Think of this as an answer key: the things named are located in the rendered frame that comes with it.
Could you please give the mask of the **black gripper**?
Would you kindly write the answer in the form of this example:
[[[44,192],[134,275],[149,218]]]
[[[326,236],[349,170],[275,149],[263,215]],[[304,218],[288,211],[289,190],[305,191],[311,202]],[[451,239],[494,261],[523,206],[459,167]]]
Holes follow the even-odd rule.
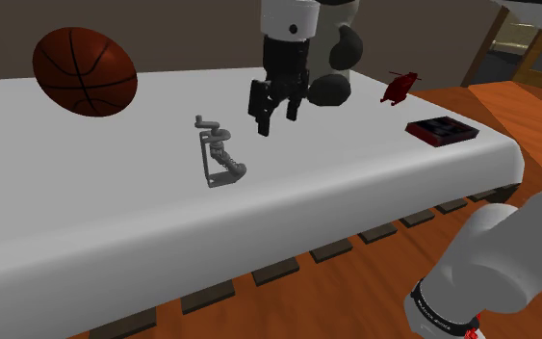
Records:
[[[309,39],[284,41],[264,36],[266,82],[251,81],[247,108],[248,114],[255,118],[260,135],[269,135],[271,115],[279,99],[288,98],[286,118],[297,120],[298,109],[307,93],[309,45]]]

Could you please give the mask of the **grey metal corkscrew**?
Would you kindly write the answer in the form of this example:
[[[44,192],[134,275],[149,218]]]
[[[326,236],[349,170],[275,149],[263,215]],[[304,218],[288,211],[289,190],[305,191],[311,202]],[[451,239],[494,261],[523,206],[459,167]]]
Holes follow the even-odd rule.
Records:
[[[231,139],[231,133],[220,127],[217,121],[205,121],[202,115],[195,116],[194,127],[199,133],[202,164],[209,188],[216,188],[239,181],[246,174],[246,166],[236,162],[225,150],[224,142]],[[208,159],[216,161],[224,171],[211,173]]]

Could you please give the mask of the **red toy helicopter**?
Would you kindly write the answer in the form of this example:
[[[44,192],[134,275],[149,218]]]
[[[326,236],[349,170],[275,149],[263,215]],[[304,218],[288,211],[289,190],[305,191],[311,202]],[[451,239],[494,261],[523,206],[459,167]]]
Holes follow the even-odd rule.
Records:
[[[388,85],[380,102],[390,100],[391,105],[395,106],[406,98],[414,83],[421,81],[421,78],[416,72],[401,74],[391,71],[391,74],[396,75],[396,78]]]

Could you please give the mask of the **dark red flat box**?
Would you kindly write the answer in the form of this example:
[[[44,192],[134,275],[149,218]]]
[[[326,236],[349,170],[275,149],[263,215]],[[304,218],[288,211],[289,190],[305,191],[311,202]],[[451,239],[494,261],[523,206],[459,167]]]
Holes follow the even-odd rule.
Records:
[[[433,147],[474,139],[479,130],[451,117],[434,117],[409,122],[405,131]]]

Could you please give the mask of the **orange basketball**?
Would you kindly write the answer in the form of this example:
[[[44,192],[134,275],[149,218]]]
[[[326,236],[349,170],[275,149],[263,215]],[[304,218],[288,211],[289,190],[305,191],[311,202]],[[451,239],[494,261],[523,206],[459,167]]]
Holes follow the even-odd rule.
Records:
[[[32,58],[35,78],[61,107],[84,117],[109,117],[129,106],[138,75],[129,55],[105,35],[64,27],[45,35]]]

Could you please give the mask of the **white bed with dark slats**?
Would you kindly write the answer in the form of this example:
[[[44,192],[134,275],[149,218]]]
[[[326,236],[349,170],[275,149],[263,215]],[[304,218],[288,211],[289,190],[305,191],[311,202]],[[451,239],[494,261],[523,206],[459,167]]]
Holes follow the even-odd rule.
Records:
[[[32,78],[0,80],[0,339],[66,339],[443,202],[522,180],[508,136],[433,147],[407,123],[447,110],[380,102],[352,73],[339,107],[246,111],[259,68],[150,72],[129,107],[80,117]],[[246,166],[209,188],[195,116]]]

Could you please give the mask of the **wooden framed glass door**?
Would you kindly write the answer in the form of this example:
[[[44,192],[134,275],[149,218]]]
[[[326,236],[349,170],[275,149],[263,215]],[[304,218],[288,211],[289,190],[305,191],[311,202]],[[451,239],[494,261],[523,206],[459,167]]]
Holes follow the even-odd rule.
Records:
[[[542,89],[542,29],[501,8],[477,52],[464,87],[514,81]]]

